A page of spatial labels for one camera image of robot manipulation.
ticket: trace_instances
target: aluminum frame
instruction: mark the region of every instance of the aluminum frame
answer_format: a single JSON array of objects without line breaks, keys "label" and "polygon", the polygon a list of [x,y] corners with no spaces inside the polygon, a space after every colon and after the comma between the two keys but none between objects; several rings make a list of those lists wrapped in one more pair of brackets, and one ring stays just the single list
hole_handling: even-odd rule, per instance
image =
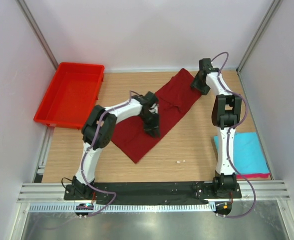
[{"label": "aluminum frame", "polygon": [[263,33],[266,31],[272,17],[274,16],[274,14],[277,12],[277,10],[279,9],[281,3],[283,0],[273,0],[273,2],[271,3],[269,9],[267,10],[264,18],[262,19],[254,37],[252,38],[245,54],[243,55],[240,64],[237,68],[237,72],[240,73],[241,70],[243,69],[244,65],[246,64],[248,58],[250,57],[252,51],[254,50],[255,46],[257,45],[257,43],[259,42],[259,40],[261,39]]},{"label": "aluminum frame", "polygon": [[[284,181],[253,180],[251,183],[255,188],[257,201],[278,201],[287,232],[290,239],[294,240],[294,215],[291,212],[291,200]],[[234,201],[252,201],[253,192],[250,185],[246,181],[239,181],[239,185],[243,197],[240,199],[234,199]],[[63,206],[70,203],[90,202],[83,200],[65,201],[63,200],[63,196],[64,188],[60,183],[24,183],[17,199],[17,218],[10,239],[18,240],[21,238],[28,210],[32,204],[46,205],[46,203],[51,203],[51,205]],[[215,202],[217,200],[229,201],[229,199],[211,199],[210,201]]]},{"label": "aluminum frame", "polygon": [[33,32],[35,33],[36,37],[38,38],[40,44],[42,45],[45,53],[47,54],[49,60],[51,61],[53,67],[55,69],[58,68],[58,62],[55,58],[55,56],[53,55],[45,37],[43,36],[37,22],[35,21],[35,19],[33,18],[33,15],[31,14],[26,2],[24,0],[16,0],[18,6],[20,7],[22,13],[24,14],[24,16],[26,17],[27,21],[29,22]]},{"label": "aluminum frame", "polygon": [[51,140],[54,132],[54,127],[46,127],[45,134],[41,144],[41,150],[38,157],[38,165],[35,169],[35,173],[33,176],[33,181],[35,181],[37,176],[43,176],[45,165],[47,163],[47,158],[50,150]]}]

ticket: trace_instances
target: fabric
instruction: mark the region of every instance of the fabric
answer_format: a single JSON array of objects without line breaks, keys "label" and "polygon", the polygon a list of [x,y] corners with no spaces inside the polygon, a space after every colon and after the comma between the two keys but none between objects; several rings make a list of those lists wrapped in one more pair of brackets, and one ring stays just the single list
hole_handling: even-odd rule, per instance
[{"label": "fabric", "polygon": [[[214,142],[219,150],[218,136]],[[234,138],[234,165],[247,178],[268,178],[270,171],[255,132],[236,132]]]},{"label": "fabric", "polygon": [[160,137],[147,135],[141,118],[134,116],[116,125],[111,141],[134,163],[138,163],[201,96],[198,90],[190,88],[192,81],[193,76],[183,68],[155,93],[159,100]]}]

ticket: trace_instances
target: cable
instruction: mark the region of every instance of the cable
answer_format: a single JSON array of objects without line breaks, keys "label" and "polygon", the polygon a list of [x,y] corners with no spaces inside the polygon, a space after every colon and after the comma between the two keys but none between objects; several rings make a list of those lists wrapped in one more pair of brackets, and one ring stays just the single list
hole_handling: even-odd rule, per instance
[{"label": "cable", "polygon": [[95,197],[96,197],[96,192],[93,192],[92,199],[91,199],[91,204],[92,205],[93,205],[93,202],[95,201]]},{"label": "cable", "polygon": [[233,92],[233,91],[228,90],[228,89],[222,84],[222,82],[221,82],[221,80],[220,80],[220,74],[221,74],[221,71],[222,71],[223,67],[224,67],[224,66],[226,65],[226,63],[227,63],[227,60],[228,60],[228,58],[229,58],[229,53],[228,53],[227,51],[224,51],[224,52],[222,52],[222,53],[216,55],[216,56],[211,60],[211,61],[213,61],[214,59],[216,59],[217,57],[219,57],[219,56],[222,55],[222,54],[226,54],[227,56],[226,56],[226,59],[225,59],[224,63],[222,64],[222,66],[221,66],[221,68],[220,68],[220,70],[219,70],[219,72],[218,72],[218,76],[217,76],[217,78],[218,78],[218,82],[219,82],[220,86],[221,86],[226,92],[228,92],[228,93],[230,93],[230,94],[233,94],[233,95],[236,95],[236,96],[240,97],[241,100],[244,102],[244,104],[245,104],[245,108],[246,108],[246,110],[245,110],[245,114],[244,114],[243,118],[241,119],[241,121],[238,122],[237,124],[231,126],[231,127],[228,129],[228,131],[227,131],[227,157],[228,157],[228,161],[229,161],[231,167],[233,168],[233,170],[234,170],[239,176],[241,176],[245,181],[247,181],[247,183],[250,185],[250,187],[251,187],[251,189],[252,189],[252,192],[253,192],[253,204],[252,204],[251,208],[250,208],[247,212],[245,212],[245,213],[243,213],[243,214],[241,214],[241,215],[237,215],[237,216],[225,216],[225,215],[222,215],[222,214],[218,214],[218,215],[221,216],[221,217],[224,217],[224,218],[238,219],[238,218],[242,218],[242,217],[248,215],[248,214],[254,209],[254,207],[256,206],[256,202],[257,202],[256,191],[255,191],[255,189],[254,189],[252,183],[249,181],[249,179],[247,179],[245,176],[243,176],[243,175],[242,175],[242,174],[236,169],[236,167],[235,167],[235,166],[233,165],[233,163],[231,162],[230,153],[229,153],[230,131],[231,131],[231,129],[235,129],[237,126],[239,126],[240,124],[242,124],[242,123],[244,122],[244,120],[247,118],[247,115],[248,115],[248,109],[249,109],[249,106],[248,106],[248,102],[247,102],[247,100],[246,100],[243,96],[241,96],[239,93],[236,93],[236,92]]},{"label": "cable", "polygon": [[63,180],[64,180],[64,179],[67,179],[68,181],[71,181],[71,182],[72,182],[72,180],[69,179],[69,178],[66,178],[66,177],[63,177],[63,178],[61,179],[61,185],[63,186],[64,189],[66,189],[65,185],[63,184]]},{"label": "cable", "polygon": [[82,176],[83,180],[85,181],[85,183],[86,183],[91,189],[93,189],[93,190],[95,190],[95,191],[97,191],[97,192],[100,192],[100,193],[103,193],[103,194],[112,194],[112,195],[113,195],[112,199],[111,199],[111,200],[110,200],[105,206],[103,206],[101,209],[99,209],[99,210],[96,211],[96,212],[93,212],[93,213],[91,213],[91,214],[88,214],[88,215],[87,215],[88,217],[95,216],[95,215],[99,214],[100,212],[102,212],[103,210],[105,210],[105,209],[106,209],[110,204],[112,204],[113,201],[116,199],[116,197],[117,197],[117,193],[114,192],[114,191],[103,191],[103,190],[100,190],[100,189],[95,188],[94,186],[92,186],[92,185],[88,182],[88,180],[86,179],[85,174],[83,173],[83,165],[84,165],[84,161],[85,161],[85,159],[86,159],[86,156],[87,156],[88,152],[93,148],[94,144],[96,143],[96,140],[97,140],[97,137],[98,137],[98,133],[99,133],[99,129],[100,129],[100,126],[101,126],[101,122],[102,122],[102,120],[103,120],[103,117],[104,117],[108,112],[110,112],[110,111],[112,111],[112,110],[117,110],[117,109],[120,109],[120,108],[123,108],[123,107],[129,105],[130,102],[131,102],[132,93],[137,94],[137,95],[140,95],[140,94],[138,94],[138,93],[136,93],[136,92],[134,92],[134,91],[129,91],[129,100],[128,100],[127,102],[125,102],[125,103],[122,104],[122,105],[119,105],[119,106],[116,106],[116,107],[110,108],[110,109],[108,109],[108,110],[106,110],[106,111],[103,112],[103,114],[100,116],[99,121],[98,121],[98,123],[97,123],[97,129],[96,129],[95,135],[94,135],[94,137],[93,137],[92,143],[91,143],[91,145],[86,149],[86,151],[85,151],[85,153],[84,153],[84,155],[83,155],[83,157],[82,157],[82,160],[81,160],[81,163],[80,163],[80,171],[81,171],[81,176]]},{"label": "cable", "polygon": [[231,197],[231,205],[233,204],[233,195],[232,195],[232,192],[230,192],[230,197]]}]

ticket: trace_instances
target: metal floor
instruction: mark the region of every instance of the metal floor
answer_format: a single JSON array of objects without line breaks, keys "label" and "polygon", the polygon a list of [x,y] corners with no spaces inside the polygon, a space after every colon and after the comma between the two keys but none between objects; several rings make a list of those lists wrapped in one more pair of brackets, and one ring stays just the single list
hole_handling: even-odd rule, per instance
[{"label": "metal floor", "polygon": [[[251,201],[236,201],[230,215]],[[69,220],[67,224],[54,228]],[[248,216],[227,219],[213,212],[103,213],[88,219],[74,213],[28,213],[23,240],[288,240],[277,201],[258,201]]]}]

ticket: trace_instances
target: black mounting plate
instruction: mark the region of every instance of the black mounting plate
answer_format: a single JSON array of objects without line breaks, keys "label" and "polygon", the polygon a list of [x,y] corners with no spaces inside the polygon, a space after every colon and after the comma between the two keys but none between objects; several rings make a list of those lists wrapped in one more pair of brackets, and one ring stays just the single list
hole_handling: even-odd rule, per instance
[{"label": "black mounting plate", "polygon": [[[115,205],[199,205],[207,200],[196,197],[196,182],[96,182],[96,188],[116,192]],[[105,205],[113,195],[96,192],[97,204]]]},{"label": "black mounting plate", "polygon": [[[200,200],[204,199],[229,199],[231,197],[230,191],[214,193],[213,186],[211,182],[198,182],[196,184],[197,188],[197,198]],[[232,198],[240,199],[242,198],[240,186],[237,183],[236,190],[232,191]]]}]

